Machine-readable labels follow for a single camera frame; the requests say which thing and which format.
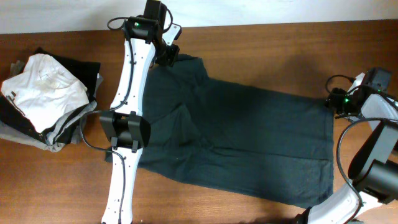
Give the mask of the dark green t-shirt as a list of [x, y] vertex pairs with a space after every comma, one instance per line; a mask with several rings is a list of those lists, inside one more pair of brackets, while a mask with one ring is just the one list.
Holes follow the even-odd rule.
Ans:
[[302, 208], [333, 193], [333, 113], [321, 99], [212, 79], [180, 55], [149, 72], [143, 109], [143, 169]]

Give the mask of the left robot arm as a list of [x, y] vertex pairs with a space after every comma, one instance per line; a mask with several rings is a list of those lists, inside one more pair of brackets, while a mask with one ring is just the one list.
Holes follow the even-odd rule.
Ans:
[[102, 223], [132, 223], [132, 196], [139, 159], [150, 138], [142, 102], [147, 74], [153, 64], [171, 66], [179, 47], [173, 43], [182, 28], [172, 22], [167, 6], [147, 1], [143, 14], [128, 17], [124, 31], [124, 63], [110, 109], [99, 121], [111, 143], [112, 174]]

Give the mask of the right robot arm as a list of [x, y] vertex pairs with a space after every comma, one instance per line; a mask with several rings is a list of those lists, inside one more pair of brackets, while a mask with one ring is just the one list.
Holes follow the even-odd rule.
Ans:
[[[389, 158], [397, 151], [397, 100], [387, 93], [391, 76], [390, 71], [375, 67], [350, 77], [349, 90], [329, 91], [326, 107], [350, 121], [336, 146], [336, 162], [345, 184], [321, 204], [298, 214], [294, 224], [358, 223], [362, 213], [397, 200], [397, 163]], [[372, 133], [345, 172], [340, 161], [343, 139], [364, 122]]]

